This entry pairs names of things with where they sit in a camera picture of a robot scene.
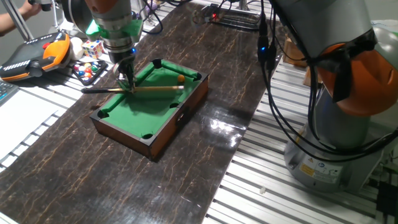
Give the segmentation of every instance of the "warning label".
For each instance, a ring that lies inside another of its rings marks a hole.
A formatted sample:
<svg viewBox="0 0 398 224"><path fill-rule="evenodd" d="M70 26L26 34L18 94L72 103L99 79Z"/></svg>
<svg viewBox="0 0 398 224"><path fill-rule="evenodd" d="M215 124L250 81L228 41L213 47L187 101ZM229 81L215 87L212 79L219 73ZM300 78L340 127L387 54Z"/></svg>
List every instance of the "warning label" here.
<svg viewBox="0 0 398 224"><path fill-rule="evenodd" d="M305 156L300 170L305 174L328 183L334 184L341 172L343 166L336 166L326 162L319 161L310 156Z"/></svg>

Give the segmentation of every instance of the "person's hand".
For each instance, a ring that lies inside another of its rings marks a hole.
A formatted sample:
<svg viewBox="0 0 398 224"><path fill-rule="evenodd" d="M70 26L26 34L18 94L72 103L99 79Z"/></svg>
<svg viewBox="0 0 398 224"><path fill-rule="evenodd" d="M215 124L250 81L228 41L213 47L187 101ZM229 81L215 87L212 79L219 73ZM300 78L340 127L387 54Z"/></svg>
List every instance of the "person's hand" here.
<svg viewBox="0 0 398 224"><path fill-rule="evenodd" d="M24 5L19 8L19 12L25 20L32 16L36 16L41 10L42 6L40 4L31 5L27 0L24 2Z"/></svg>

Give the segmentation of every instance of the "white wall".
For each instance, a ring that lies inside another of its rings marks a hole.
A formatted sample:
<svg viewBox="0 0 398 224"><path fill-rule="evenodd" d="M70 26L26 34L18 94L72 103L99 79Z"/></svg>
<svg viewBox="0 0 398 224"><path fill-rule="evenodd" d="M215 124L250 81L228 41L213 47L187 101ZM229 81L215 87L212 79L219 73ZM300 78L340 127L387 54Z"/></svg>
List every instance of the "white wall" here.
<svg viewBox="0 0 398 224"><path fill-rule="evenodd" d="M25 0L13 0L17 7L21 7ZM7 13L6 8L0 2L0 14ZM31 17L27 22L27 26L33 37L40 37L48 34L50 27L53 25L52 12L41 12ZM4 37L0 37L0 65L8 60L14 53L15 49L24 42L24 39L15 29Z"/></svg>
<svg viewBox="0 0 398 224"><path fill-rule="evenodd" d="M365 0L371 20L398 20L398 0Z"/></svg>

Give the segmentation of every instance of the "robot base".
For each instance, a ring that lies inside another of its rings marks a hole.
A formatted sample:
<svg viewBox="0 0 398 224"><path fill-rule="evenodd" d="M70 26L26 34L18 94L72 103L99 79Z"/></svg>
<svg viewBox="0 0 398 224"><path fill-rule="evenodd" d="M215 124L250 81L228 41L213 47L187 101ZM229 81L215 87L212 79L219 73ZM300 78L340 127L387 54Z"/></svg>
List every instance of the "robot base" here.
<svg viewBox="0 0 398 224"><path fill-rule="evenodd" d="M319 145L317 140L305 128L306 139ZM299 144L313 155L325 159L348 159L350 156L336 156L321 152L298 140ZM366 157L349 162L323 162L314 159L295 144L289 142L285 148L285 162L290 173L306 187L321 192L359 191L379 164L384 150L375 152Z"/></svg>

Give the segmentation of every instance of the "green felt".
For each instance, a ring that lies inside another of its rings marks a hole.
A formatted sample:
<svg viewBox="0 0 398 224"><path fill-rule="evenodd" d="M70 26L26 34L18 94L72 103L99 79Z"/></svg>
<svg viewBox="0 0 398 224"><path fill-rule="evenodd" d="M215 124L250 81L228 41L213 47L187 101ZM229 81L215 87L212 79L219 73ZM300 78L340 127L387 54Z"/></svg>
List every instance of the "green felt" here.
<svg viewBox="0 0 398 224"><path fill-rule="evenodd" d="M176 110L170 105L181 103L200 83L193 81L197 72L165 61L162 66L155 69L152 63L149 64L137 75L137 85L175 86L178 85L177 77L184 75L184 90L117 94L103 107L102 112L109 115L103 121L139 138L155 134Z"/></svg>

